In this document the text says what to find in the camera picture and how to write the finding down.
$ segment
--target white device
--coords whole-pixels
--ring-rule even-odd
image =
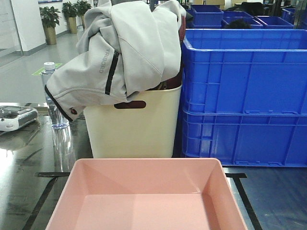
[[[14,131],[35,120],[35,108],[24,106],[0,106],[0,131]]]

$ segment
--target potted plant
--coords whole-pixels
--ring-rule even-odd
[[[88,3],[87,1],[83,1],[83,0],[78,0],[77,3],[75,4],[76,9],[77,9],[77,15],[81,17],[81,21],[82,21],[82,26],[83,29],[85,28],[85,24],[84,24],[84,14],[91,9],[91,4]]]
[[[56,39],[56,24],[59,25],[59,15],[60,11],[52,7],[40,7],[40,17],[42,19],[42,24],[46,36],[46,41],[48,45],[55,45],[57,43]]]
[[[70,1],[63,3],[62,13],[64,14],[64,17],[66,18],[69,31],[71,34],[77,33],[77,9],[75,4],[72,4]]]

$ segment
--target pink tray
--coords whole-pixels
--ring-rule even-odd
[[[214,158],[81,159],[47,230],[247,230]]]

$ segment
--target crate handle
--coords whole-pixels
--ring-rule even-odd
[[[146,107],[145,101],[132,101],[132,102],[122,102],[115,104],[116,109],[143,109]]]
[[[298,112],[295,112],[295,111],[282,111],[283,114],[295,114],[297,115]]]
[[[259,114],[260,111],[259,110],[245,110],[246,114]]]

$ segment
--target bin handle hole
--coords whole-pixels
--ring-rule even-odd
[[[145,101],[132,101],[132,102],[122,102],[115,104],[116,109],[143,109],[146,107]]]

